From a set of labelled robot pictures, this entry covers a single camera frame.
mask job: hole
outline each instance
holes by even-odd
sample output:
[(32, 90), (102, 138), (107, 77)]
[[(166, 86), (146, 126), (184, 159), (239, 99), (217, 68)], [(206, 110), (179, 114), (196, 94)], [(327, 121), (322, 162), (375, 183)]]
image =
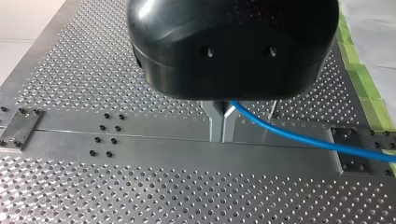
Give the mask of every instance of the hole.
[(277, 52), (276, 48), (271, 46), (271, 47), (268, 47), (268, 48), (262, 50), (262, 56), (275, 58), (276, 52)]
[(214, 50), (212, 48), (210, 48), (209, 46), (203, 46), (201, 48), (201, 54), (208, 58), (212, 58), (214, 55)]

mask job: blue cable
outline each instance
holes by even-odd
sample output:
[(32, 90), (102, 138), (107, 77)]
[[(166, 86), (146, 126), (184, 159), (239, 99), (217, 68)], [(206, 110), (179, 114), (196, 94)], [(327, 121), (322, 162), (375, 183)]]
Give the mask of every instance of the blue cable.
[(396, 162), (396, 156), (390, 156), (390, 155), (387, 155), (387, 154), (384, 154), (381, 152), (370, 151), (370, 150), (366, 150), (366, 149), (362, 149), (362, 148), (358, 148), (358, 147), (348, 147), (348, 146), (338, 145), (338, 144), (334, 144), (334, 143), (329, 143), (329, 142), (321, 141), (321, 140), (318, 140), (315, 138), (311, 138), (308, 136), (304, 136), (304, 135), (297, 134), (297, 133), (292, 133), (292, 132), (277, 128), (276, 126), (271, 125), (271, 124), (263, 121), (262, 119), (259, 119), (255, 115), (253, 115), (247, 109), (245, 109), (242, 105), (240, 105), (238, 102), (231, 101), (231, 104), (233, 106), (235, 106), (235, 108), (237, 110), (239, 110), (245, 117), (247, 117), (251, 121), (255, 122), (259, 126), (263, 127), (264, 129), (266, 129), (272, 133), (276, 133), (280, 136), (289, 138), (291, 140), (305, 143), (305, 144), (308, 144), (308, 145), (311, 145), (314, 147), (325, 148), (325, 149), (334, 150), (334, 151), (351, 154), (351, 155), (355, 155), (355, 156), (359, 156), (359, 157), (365, 157), (368, 159), (373, 159), (373, 160), (378, 160), (378, 161), (387, 161), (387, 162)]

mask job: black robot housing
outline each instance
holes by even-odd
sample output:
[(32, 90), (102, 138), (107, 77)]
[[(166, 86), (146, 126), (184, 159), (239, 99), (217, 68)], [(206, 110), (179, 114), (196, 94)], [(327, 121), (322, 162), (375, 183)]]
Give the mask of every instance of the black robot housing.
[(281, 99), (308, 88), (332, 45), (337, 0), (130, 0), (134, 55), (157, 91)]

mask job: bolt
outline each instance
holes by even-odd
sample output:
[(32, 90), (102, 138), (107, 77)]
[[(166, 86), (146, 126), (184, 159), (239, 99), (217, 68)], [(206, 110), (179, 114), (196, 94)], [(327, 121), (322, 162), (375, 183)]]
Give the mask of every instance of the bolt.
[(349, 163), (345, 163), (345, 164), (343, 165), (343, 170), (349, 170), (349, 168), (350, 168)]
[(340, 130), (339, 130), (338, 128), (333, 128), (333, 129), (332, 129), (332, 133), (333, 133), (333, 134), (336, 134), (336, 133), (338, 133), (339, 131), (340, 131)]
[(24, 114), (24, 112), (25, 112), (25, 110), (24, 110), (22, 107), (18, 108), (18, 111), (19, 111), (21, 114)]
[(378, 143), (378, 142), (374, 142), (373, 143), (373, 147), (375, 147), (375, 148), (379, 148), (381, 145)]
[(15, 147), (19, 147), (21, 145), (21, 143), (17, 140), (14, 140), (12, 144), (14, 144)]
[(392, 175), (392, 172), (389, 169), (386, 169), (384, 171), (384, 175)]
[(361, 165), (361, 171), (367, 171), (367, 165), (366, 164)]

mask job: green tape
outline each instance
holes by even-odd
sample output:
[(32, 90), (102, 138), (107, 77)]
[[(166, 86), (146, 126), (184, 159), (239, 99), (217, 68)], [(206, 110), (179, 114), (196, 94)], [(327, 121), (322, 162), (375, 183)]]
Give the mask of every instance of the green tape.
[(365, 89), (367, 97), (370, 97), (372, 99), (380, 99), (381, 95), (376, 89), (373, 79), (371, 78), (369, 71), (367, 71), (366, 66), (364, 66), (363, 64), (353, 64), (353, 66), (359, 76), (359, 79), (361, 80), (361, 84)]
[(375, 132), (383, 131), (382, 123), (379, 120), (379, 117), (376, 115), (375, 108), (372, 104), (372, 101), (368, 98), (360, 98), (361, 99), (361, 106), (363, 107), (364, 114), (366, 115), (370, 128), (373, 129)]
[[(385, 154), (389, 154), (389, 155), (394, 155), (396, 156), (396, 151), (395, 150), (382, 150)], [(396, 163), (390, 163), (390, 168), (393, 171), (393, 174), (396, 175)]]
[(356, 52), (355, 46), (348, 44), (348, 45), (344, 45), (344, 48), (346, 50), (347, 60), (350, 63), (361, 63), (361, 60), (359, 60), (358, 52)]
[(387, 107), (382, 99), (372, 99), (371, 103), (373, 108), (375, 109), (375, 113), (379, 118), (381, 123), (382, 130), (381, 131), (395, 131), (395, 127), (393, 125), (392, 119), (388, 113)]
[(364, 89), (363, 84), (361, 83), (361, 79), (359, 78), (358, 73), (355, 70), (347, 70), (349, 73), (349, 77), (352, 80), (353, 87), (355, 88), (356, 93), (360, 98), (368, 98), (369, 95)]
[(340, 46), (344, 65), (349, 73), (356, 93), (361, 100), (361, 105), (370, 124), (370, 128), (377, 132), (385, 130), (395, 131), (389, 112), (370, 76), (370, 73), (366, 66), (361, 64), (361, 61), (359, 60), (358, 52), (353, 44), (341, 6), (338, 28), (337, 40)]

